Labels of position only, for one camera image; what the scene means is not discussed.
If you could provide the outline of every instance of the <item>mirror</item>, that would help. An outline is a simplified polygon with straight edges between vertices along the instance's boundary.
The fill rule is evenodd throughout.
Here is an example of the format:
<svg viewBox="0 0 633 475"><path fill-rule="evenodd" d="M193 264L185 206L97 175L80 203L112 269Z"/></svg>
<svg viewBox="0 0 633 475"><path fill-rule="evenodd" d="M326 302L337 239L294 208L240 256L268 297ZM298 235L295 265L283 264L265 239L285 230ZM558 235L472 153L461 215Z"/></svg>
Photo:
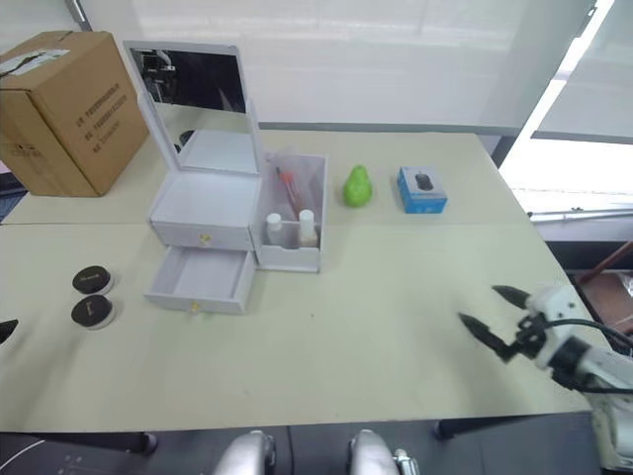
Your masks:
<svg viewBox="0 0 633 475"><path fill-rule="evenodd" d="M236 47L127 46L181 168L257 172Z"/></svg>

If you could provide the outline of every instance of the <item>cardboard box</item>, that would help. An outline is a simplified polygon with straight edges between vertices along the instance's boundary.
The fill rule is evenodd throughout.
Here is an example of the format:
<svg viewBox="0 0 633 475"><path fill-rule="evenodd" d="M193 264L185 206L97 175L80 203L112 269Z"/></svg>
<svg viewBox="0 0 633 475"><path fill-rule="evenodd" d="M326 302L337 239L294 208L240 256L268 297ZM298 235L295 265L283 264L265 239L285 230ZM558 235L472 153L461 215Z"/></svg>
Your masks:
<svg viewBox="0 0 633 475"><path fill-rule="evenodd" d="M41 33L0 56L0 106L0 159L35 195L107 193L147 137L109 33Z"/></svg>
<svg viewBox="0 0 633 475"><path fill-rule="evenodd" d="M448 200L435 170L425 166L402 166L398 188L405 213L441 213Z"/></svg>

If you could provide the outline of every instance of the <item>white bottle cap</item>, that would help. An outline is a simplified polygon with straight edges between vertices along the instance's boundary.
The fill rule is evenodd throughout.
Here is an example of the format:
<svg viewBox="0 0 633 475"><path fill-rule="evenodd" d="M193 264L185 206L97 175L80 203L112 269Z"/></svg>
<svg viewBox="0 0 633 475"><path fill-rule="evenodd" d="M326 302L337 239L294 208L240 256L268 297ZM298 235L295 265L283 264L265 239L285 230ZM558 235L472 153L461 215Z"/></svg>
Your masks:
<svg viewBox="0 0 633 475"><path fill-rule="evenodd" d="M299 234L305 238L315 235L315 213L303 210L299 213Z"/></svg>
<svg viewBox="0 0 633 475"><path fill-rule="evenodd" d="M269 230L281 230L281 215L279 213L271 213L266 217L266 224Z"/></svg>

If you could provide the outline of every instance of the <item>beige tabletop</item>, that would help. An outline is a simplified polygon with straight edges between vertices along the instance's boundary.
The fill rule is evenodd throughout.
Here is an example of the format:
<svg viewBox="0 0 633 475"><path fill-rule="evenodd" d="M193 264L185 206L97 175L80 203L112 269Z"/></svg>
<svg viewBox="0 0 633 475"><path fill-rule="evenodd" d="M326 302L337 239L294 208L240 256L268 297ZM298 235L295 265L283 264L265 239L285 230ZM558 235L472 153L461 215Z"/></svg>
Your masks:
<svg viewBox="0 0 633 475"><path fill-rule="evenodd" d="M264 142L330 155L327 249L320 274L256 272L242 316L166 311L143 297L165 252L145 222L165 168L153 143L104 198L25 199L0 227L0 316L20 320L0 346L0 430L588 408L525 358L501 363L456 316L480 317L508 339L521 312L491 285L532 292L567 282L475 136L266 132ZM338 190L355 163L367 165L376 195L351 210ZM449 197L442 215L402 211L393 180L400 165L416 164L439 172ZM118 316L89 332L70 319L81 298L71 280L94 263L115 275Z"/></svg>

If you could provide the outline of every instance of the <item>green pear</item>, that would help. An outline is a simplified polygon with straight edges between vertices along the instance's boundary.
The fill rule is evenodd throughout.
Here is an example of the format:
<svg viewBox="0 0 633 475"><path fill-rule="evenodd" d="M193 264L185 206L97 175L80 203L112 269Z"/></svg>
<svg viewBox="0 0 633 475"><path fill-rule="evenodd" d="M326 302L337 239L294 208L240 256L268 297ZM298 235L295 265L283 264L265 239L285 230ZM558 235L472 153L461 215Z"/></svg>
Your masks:
<svg viewBox="0 0 633 475"><path fill-rule="evenodd" d="M366 205L371 198L372 182L369 181L367 169L363 165L356 165L343 186L345 204L356 208Z"/></svg>

